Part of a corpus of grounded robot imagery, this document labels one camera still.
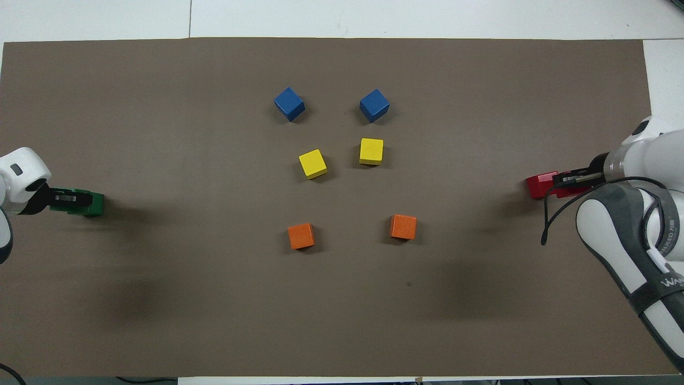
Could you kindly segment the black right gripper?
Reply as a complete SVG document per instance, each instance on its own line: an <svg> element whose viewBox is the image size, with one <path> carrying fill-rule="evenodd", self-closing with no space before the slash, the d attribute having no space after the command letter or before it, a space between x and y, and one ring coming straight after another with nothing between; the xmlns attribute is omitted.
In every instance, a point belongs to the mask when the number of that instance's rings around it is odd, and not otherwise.
<svg viewBox="0 0 684 385"><path fill-rule="evenodd" d="M605 163L609 153L594 157L588 168L579 168L553 175L555 188L593 188L606 182Z"/></svg>

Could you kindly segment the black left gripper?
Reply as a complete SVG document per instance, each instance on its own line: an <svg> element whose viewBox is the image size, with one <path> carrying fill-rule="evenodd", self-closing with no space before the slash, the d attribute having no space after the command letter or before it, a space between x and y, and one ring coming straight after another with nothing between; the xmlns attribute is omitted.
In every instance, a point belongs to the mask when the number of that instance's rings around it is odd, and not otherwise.
<svg viewBox="0 0 684 385"><path fill-rule="evenodd" d="M35 215L42 212L50 203L51 210L76 210L91 205L91 194L82 191L51 191L44 183L26 202L20 215Z"/></svg>

